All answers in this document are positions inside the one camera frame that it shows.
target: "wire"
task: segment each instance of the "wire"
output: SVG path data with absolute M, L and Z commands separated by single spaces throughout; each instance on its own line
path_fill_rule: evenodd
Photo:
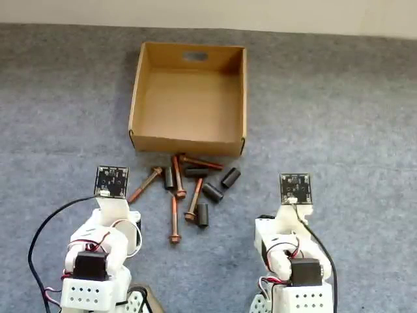
M 102 247 L 102 243 L 104 242 L 104 239 L 106 239 L 106 237 L 107 237 L 108 235 L 110 235 L 110 231 L 108 231 L 108 232 L 107 232 L 107 233 L 103 236 L 102 240 L 100 240 L 100 242 L 99 242 L 99 243 L 97 243 L 95 247 L 93 247 L 92 249 L 89 249 L 89 250 L 94 252 L 94 251 L 96 251 L 98 248 L 103 249 L 103 247 Z
M 318 236 L 314 233 L 314 231 L 311 230 L 311 228 L 300 218 L 300 215 L 298 215 L 298 209 L 295 204 L 293 204 L 293 208 L 295 210 L 295 214 L 297 215 L 298 221 L 304 225 L 304 227 L 307 229 L 307 231 L 313 236 L 313 238 L 317 241 L 319 246 L 322 248 L 324 254 L 326 254 L 326 257 L 328 258 L 331 266 L 332 266 L 332 274 L 333 274 L 333 313 L 337 313 L 338 311 L 338 272 L 336 271 L 336 266 L 334 265 L 333 259 L 328 253 L 326 247 L 323 245 L 321 240 L 318 238 Z
M 60 207 L 58 210 L 56 210 L 55 212 L 53 212 L 52 214 L 50 214 L 39 226 L 39 228 L 37 229 L 37 231 L 35 232 L 35 235 L 33 236 L 32 242 L 31 242 L 31 246 L 29 247 L 29 251 L 27 253 L 27 263 L 29 264 L 29 268 L 31 269 L 32 275 L 36 280 L 36 283 L 39 286 L 39 290 L 40 293 L 42 295 L 42 298 L 44 300 L 44 306 L 45 306 L 45 311 L 46 313 L 51 313 L 50 310 L 50 305 L 48 302 L 48 298 L 47 295 L 45 294 L 45 287 L 35 269 L 35 267 L 33 266 L 33 261 L 32 261 L 32 254 L 33 254 L 33 249 L 35 247 L 36 244 L 36 240 L 38 240 L 38 237 L 40 235 L 40 232 L 44 229 L 44 227 L 46 226 L 46 224 L 58 213 L 60 213 L 61 211 L 65 210 L 67 207 L 70 207 L 71 205 L 77 203 L 77 202 L 81 202 L 81 201 L 85 201 L 85 200 L 89 200 L 92 198 L 95 198 L 96 196 L 91 196 L 91 197 L 87 197 L 87 198 L 81 198 L 81 199 L 77 199 L 71 202 L 68 202 L 67 204 L 63 205 L 62 207 Z
M 277 284 L 277 285 L 287 285 L 288 284 L 288 281 L 280 280 L 280 279 L 278 279 L 274 276 L 261 276 L 261 277 L 259 277 L 258 287 L 261 290 L 261 292 L 263 293 L 263 295 L 264 295 L 264 297 L 267 301 L 270 300 L 270 297 L 269 297 L 268 293 L 266 292 L 266 290 L 264 289 L 264 287 L 262 286 L 262 282 L 269 282 L 269 283 L 273 283 L 274 285 L 275 284 Z
M 97 250 L 97 248 L 100 247 L 103 250 L 103 252 L 107 253 L 106 249 L 101 246 L 101 243 L 103 243 L 102 241 L 98 243 L 97 241 L 90 239 L 76 239 L 68 243 L 68 249 L 70 249 L 74 245 L 74 243 L 91 243 L 94 244 L 94 247 L 92 249 Z
M 116 220 L 110 227 L 115 227 L 117 224 L 119 224 L 121 222 L 131 223 L 131 225 L 134 226 L 134 228 L 137 231 L 137 234 L 139 235 L 139 244 L 136 246 L 136 249 L 131 254 L 127 255 L 127 258 L 131 258 L 131 257 L 135 256 L 142 248 L 142 233 L 141 233 L 141 230 L 139 229 L 139 227 L 136 225 L 136 223 L 132 222 L 131 220 L 128 220 L 127 218 L 121 218 L 120 220 Z
M 280 245 L 291 245 L 291 246 L 295 247 L 295 250 L 290 255 L 290 257 L 293 258 L 293 257 L 295 257 L 298 254 L 298 252 L 300 252 L 301 253 L 301 256 L 304 258 L 304 253 L 300 250 L 300 241 L 298 240 L 298 238 L 297 238 L 297 242 L 298 242 L 298 245 L 294 245 L 293 243 L 288 243 L 286 241 L 280 241 L 280 242 L 278 242 L 278 243 L 276 243 L 276 244 L 274 244 L 274 245 L 272 245 L 272 246 L 269 247 L 269 249 L 266 251 L 266 267 L 268 267 L 268 270 L 270 272 L 273 272 L 274 273 L 274 271 L 270 267 L 268 255 L 269 255 L 269 252 L 273 248 L 275 248 L 276 246 L 280 246 Z
M 59 308 L 61 307 L 61 304 L 58 302 L 58 301 L 56 301 L 55 299 L 52 299 L 52 297 L 50 296 L 50 295 L 48 295 L 48 292 L 47 291 L 45 291 L 45 298 L 50 302 L 50 303 L 52 303 L 52 304 L 54 304 L 54 305 L 56 305 L 56 306 L 58 306 Z

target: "bolt head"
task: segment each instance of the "bolt head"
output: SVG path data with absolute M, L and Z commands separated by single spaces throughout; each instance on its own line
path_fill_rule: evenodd
M 184 159 L 186 158 L 186 156 L 185 155 L 179 155 L 178 156 L 178 159 L 179 159 L 179 161 L 181 162 L 181 163 L 183 163 L 184 162 Z
M 177 199 L 184 199 L 186 195 L 187 195 L 187 191 L 185 190 L 178 190 L 177 193 L 175 194 Z
M 188 222 L 195 222 L 195 214 L 194 213 L 191 213 L 191 212 L 186 212 L 185 214 L 185 219 L 188 221 Z
M 180 235 L 171 235 L 169 236 L 169 242 L 173 245 L 176 245 L 177 243 L 180 243 L 181 236 Z
M 161 175 L 162 172 L 163 172 L 163 169 L 159 166 L 155 167 L 155 168 L 152 168 L 152 170 L 155 171 L 156 173 L 158 173 L 158 175 Z

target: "box handle hole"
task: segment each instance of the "box handle hole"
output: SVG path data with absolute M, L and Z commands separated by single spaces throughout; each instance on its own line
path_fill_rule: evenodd
M 182 59 L 187 62 L 204 62 L 208 58 L 207 52 L 203 51 L 185 51 L 182 53 Z

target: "screw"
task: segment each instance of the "screw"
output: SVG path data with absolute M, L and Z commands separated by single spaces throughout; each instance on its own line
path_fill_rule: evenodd
M 181 236 L 178 234 L 178 213 L 177 213 L 177 199 L 172 197 L 172 235 L 169 236 L 169 242 L 172 244 L 180 243 Z
M 153 168 L 152 174 L 150 174 L 148 178 L 144 180 L 142 185 L 138 189 L 136 189 L 135 192 L 129 197 L 128 203 L 135 202 L 136 199 L 140 196 L 140 194 L 151 184 L 151 182 L 153 182 L 153 180 L 156 177 L 160 176 L 161 174 L 162 174 L 162 168 L 160 167 Z
M 182 187 L 180 166 L 178 163 L 178 157 L 176 155 L 172 157 L 172 163 L 174 165 L 175 179 L 177 180 L 177 192 L 175 193 L 175 196 L 178 199 L 184 199 L 185 196 L 187 195 L 187 191 L 185 191 Z
M 185 219 L 188 222 L 195 222 L 195 205 L 197 204 L 198 196 L 200 195 L 201 185 L 203 184 L 203 179 L 199 178 L 197 180 L 197 184 L 195 185 L 193 200 L 190 203 L 190 208 L 188 209 L 188 212 L 185 213 Z
M 186 163 L 191 163 L 195 165 L 205 166 L 206 168 L 212 168 L 218 171 L 223 170 L 223 165 L 221 164 L 207 162 L 204 160 L 198 160 L 196 158 L 189 158 L 188 156 L 185 156 L 185 155 L 180 155 L 180 162 L 186 162 Z

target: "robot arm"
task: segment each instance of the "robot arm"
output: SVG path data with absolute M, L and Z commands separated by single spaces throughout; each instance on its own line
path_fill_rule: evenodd
M 140 214 L 129 211 L 125 199 L 97 200 L 100 208 L 75 231 L 68 244 L 62 313 L 125 312 L 132 277 L 123 263 L 141 245 L 137 241 Z
M 281 201 L 276 216 L 255 219 L 255 247 L 268 274 L 259 279 L 261 293 L 250 312 L 292 313 L 302 308 L 336 313 L 332 286 L 326 282 L 332 265 L 306 226 L 306 216 L 313 212 L 309 175 L 283 174 Z
M 62 313 L 163 313 L 147 286 L 132 285 L 126 258 L 142 246 L 141 215 L 125 199 L 128 169 L 100 166 L 95 194 L 99 208 L 68 244 L 61 296 Z

